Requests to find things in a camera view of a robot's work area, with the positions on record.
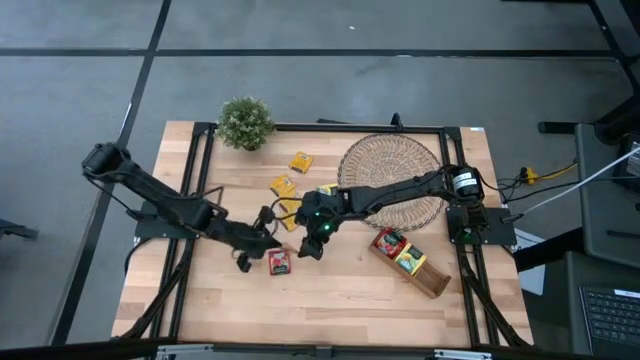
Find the keyboard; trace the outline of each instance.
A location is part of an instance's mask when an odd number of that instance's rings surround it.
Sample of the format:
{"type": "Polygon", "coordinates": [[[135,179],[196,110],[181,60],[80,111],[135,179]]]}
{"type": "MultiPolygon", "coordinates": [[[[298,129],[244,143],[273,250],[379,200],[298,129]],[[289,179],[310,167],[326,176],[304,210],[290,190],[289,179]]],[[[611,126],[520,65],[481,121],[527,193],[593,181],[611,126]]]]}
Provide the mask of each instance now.
{"type": "Polygon", "coordinates": [[[583,287],[581,293],[592,349],[596,339],[640,347],[640,292],[583,287]]]}

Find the gray floor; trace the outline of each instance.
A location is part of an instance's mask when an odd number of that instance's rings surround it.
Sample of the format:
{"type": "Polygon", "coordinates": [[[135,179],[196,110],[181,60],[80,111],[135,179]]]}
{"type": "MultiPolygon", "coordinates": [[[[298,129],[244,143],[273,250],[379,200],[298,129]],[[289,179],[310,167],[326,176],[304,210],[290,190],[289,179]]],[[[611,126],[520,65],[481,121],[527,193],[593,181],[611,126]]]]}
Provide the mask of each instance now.
{"type": "MultiPolygon", "coordinates": [[[[146,48],[160,5],[4,0],[0,47],[146,48]]],[[[617,4],[601,5],[625,50],[640,50],[617,4]]],[[[160,47],[605,49],[606,42],[583,5],[174,0],[160,47]]],[[[0,57],[0,218],[41,231],[37,242],[0,244],[1,348],[47,341],[96,197],[80,161],[94,143],[117,137],[141,60],[0,57]]],[[[225,100],[253,95],[282,122],[388,123],[399,112],[407,124],[482,126],[498,177],[513,177],[521,166],[544,173],[575,157],[572,137],[540,135],[538,121],[593,121],[630,94],[617,64],[601,60],[156,58],[128,147],[151,169],[165,121],[214,120],[225,100]]],[[[518,227],[559,234],[580,225],[577,206],[568,196],[518,227]]],[[[133,228],[112,204],[71,342],[109,336],[133,228]]]]}

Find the wooden tabletop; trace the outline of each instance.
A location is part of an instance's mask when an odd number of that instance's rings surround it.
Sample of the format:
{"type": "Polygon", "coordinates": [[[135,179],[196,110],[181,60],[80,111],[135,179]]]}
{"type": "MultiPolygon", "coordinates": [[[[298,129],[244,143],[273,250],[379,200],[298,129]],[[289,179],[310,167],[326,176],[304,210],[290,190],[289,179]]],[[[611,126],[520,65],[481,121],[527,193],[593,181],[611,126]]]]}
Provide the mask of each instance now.
{"type": "MultiPolygon", "coordinates": [[[[168,122],[153,175],[179,189],[193,122],[168,122]]],[[[489,184],[495,174],[487,137],[481,128],[461,128],[467,162],[489,184]]],[[[269,183],[289,175],[300,193],[335,183],[340,159],[364,133],[278,132],[255,152],[234,150],[214,141],[207,189],[224,185],[222,206],[232,220],[253,223],[262,205],[275,196],[269,183]],[[297,151],[314,157],[306,175],[288,169],[297,151]]],[[[439,159],[436,135],[408,135],[439,159]]],[[[192,179],[195,188],[203,144],[192,179]]],[[[449,149],[455,159],[453,143],[449,149]]],[[[500,206],[497,192],[485,188],[487,207],[500,206]]],[[[179,340],[202,342],[468,347],[458,264],[448,241],[444,211],[422,229],[406,233],[440,270],[452,276],[446,290],[431,299],[407,283],[367,250],[377,231],[347,222],[325,245],[322,260],[292,257],[292,273],[270,276],[267,259],[241,273],[231,248],[208,239],[196,242],[180,324],[179,340]]],[[[299,247],[304,228],[280,228],[275,237],[299,247]]],[[[113,335],[128,330],[158,291],[167,239],[154,239],[131,259],[113,335]]],[[[485,246],[491,295],[509,323],[533,342],[518,273],[499,246],[485,246]]],[[[168,301],[162,334],[167,333],[173,298],[168,301]]],[[[482,306],[476,299],[480,335],[487,342],[482,306]]]]}

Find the white label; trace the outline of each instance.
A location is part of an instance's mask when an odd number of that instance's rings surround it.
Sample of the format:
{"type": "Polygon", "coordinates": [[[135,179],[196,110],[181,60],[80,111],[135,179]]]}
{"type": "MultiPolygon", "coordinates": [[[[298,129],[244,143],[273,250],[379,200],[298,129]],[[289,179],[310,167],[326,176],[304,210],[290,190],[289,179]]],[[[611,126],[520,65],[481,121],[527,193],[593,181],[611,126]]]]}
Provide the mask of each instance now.
{"type": "Polygon", "coordinates": [[[465,187],[465,186],[469,186],[469,185],[476,185],[477,183],[478,182],[476,181],[476,179],[462,180],[462,181],[459,181],[459,182],[453,184],[453,188],[455,190],[458,190],[461,187],[465,187]]]}
{"type": "Polygon", "coordinates": [[[460,182],[462,180],[467,180],[467,179],[471,179],[471,173],[464,173],[464,174],[461,174],[461,175],[458,175],[458,176],[454,177],[453,178],[453,183],[455,184],[457,182],[460,182]]]}
{"type": "Polygon", "coordinates": [[[625,290],[613,290],[615,292],[616,295],[622,295],[622,296],[629,296],[629,297],[634,297],[636,299],[640,299],[640,293],[634,293],[631,291],[625,291],[625,290]]]}

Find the white cable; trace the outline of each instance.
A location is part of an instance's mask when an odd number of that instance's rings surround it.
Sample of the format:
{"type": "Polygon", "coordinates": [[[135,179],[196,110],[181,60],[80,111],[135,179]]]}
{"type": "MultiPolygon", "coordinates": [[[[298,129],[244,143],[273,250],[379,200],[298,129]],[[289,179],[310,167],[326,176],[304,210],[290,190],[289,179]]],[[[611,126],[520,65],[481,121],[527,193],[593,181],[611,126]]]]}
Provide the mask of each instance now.
{"type": "Polygon", "coordinates": [[[547,200],[545,200],[545,201],[543,201],[543,202],[541,202],[541,203],[539,203],[537,205],[534,205],[534,206],[530,207],[529,209],[525,210],[525,212],[523,212],[522,215],[526,215],[528,212],[531,212],[531,211],[539,208],[542,205],[548,204],[548,203],[552,202],[553,200],[556,200],[556,199],[559,199],[559,198],[563,197],[564,195],[572,192],[573,190],[575,190],[575,189],[579,188],[580,186],[582,186],[582,185],[588,183],[589,181],[593,180],[593,178],[595,178],[596,176],[598,176],[598,175],[602,174],[603,172],[609,170],[611,167],[615,166],[617,163],[629,158],[631,155],[635,154],[638,151],[640,151],[640,146],[637,149],[634,149],[633,151],[630,151],[625,156],[623,156],[623,157],[617,159],[616,161],[612,162],[611,164],[603,167],[597,173],[589,176],[588,178],[586,178],[586,179],[582,180],[581,182],[575,184],[574,186],[570,187],[569,189],[561,192],[560,194],[558,194],[558,195],[556,195],[556,196],[554,196],[552,198],[549,198],[549,199],[547,199],[547,200]]]}

